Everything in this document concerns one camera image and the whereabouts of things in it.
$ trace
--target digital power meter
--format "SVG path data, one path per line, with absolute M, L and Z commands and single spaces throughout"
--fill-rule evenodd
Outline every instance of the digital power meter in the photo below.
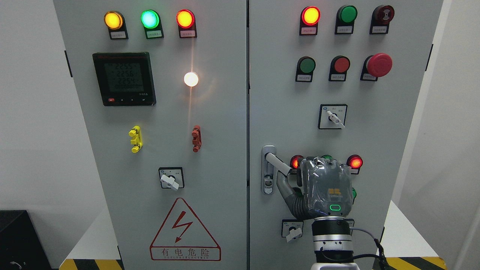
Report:
M 148 52 L 98 52 L 92 57 L 104 106 L 155 105 Z

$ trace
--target high voltage warning sign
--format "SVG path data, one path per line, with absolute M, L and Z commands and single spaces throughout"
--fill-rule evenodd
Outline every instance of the high voltage warning sign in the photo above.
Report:
M 221 249 L 197 214 L 177 198 L 150 245 L 152 260 L 222 259 Z

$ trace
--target red lightning bolt symbol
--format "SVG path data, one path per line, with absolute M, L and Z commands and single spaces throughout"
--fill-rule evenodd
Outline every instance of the red lightning bolt symbol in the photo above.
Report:
M 187 212 L 185 211 L 182 211 L 179 215 L 179 218 L 177 218 L 177 221 L 175 222 L 175 224 L 173 225 L 172 229 L 175 229 L 175 228 L 178 228 L 178 227 L 181 227 L 181 226 L 186 226 L 185 227 L 185 230 L 183 230 L 183 232 L 180 234 L 179 237 L 177 237 L 177 239 L 175 239 L 175 242 L 178 242 L 181 240 L 181 236 L 188 230 L 188 228 L 191 226 L 191 224 L 193 223 L 193 221 L 191 222 L 187 222 L 187 223 L 184 223 L 184 224 L 179 224 L 180 220 L 185 216 Z

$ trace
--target white switch handle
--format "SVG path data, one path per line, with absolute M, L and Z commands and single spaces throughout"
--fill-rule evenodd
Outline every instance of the white switch handle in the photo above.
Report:
M 160 178 L 160 181 L 166 183 L 168 187 L 170 187 L 175 191 L 179 189 L 179 184 L 175 182 L 175 178 L 173 176 L 166 176 L 163 174 L 162 177 Z
M 345 126 L 342 123 L 342 120 L 340 120 L 340 118 L 338 116 L 336 116 L 335 114 L 333 114 L 329 110 L 327 111 L 327 114 L 328 114 L 328 119 L 330 119 L 330 121 L 332 121 L 336 125 L 339 125 L 341 129 L 345 128 Z
M 301 236 L 302 232 L 301 232 L 301 228 L 297 228 L 295 230 L 290 230 L 290 234 L 288 234 L 286 236 L 286 239 L 287 239 L 287 243 L 289 243 L 290 241 L 293 241 L 295 239 L 298 238 L 298 236 Z

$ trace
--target white indicator light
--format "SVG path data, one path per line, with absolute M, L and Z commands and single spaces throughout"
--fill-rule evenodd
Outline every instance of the white indicator light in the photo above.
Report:
M 183 81 L 185 82 L 186 85 L 190 87 L 194 87 L 198 83 L 198 75 L 195 72 L 188 72 L 183 77 Z

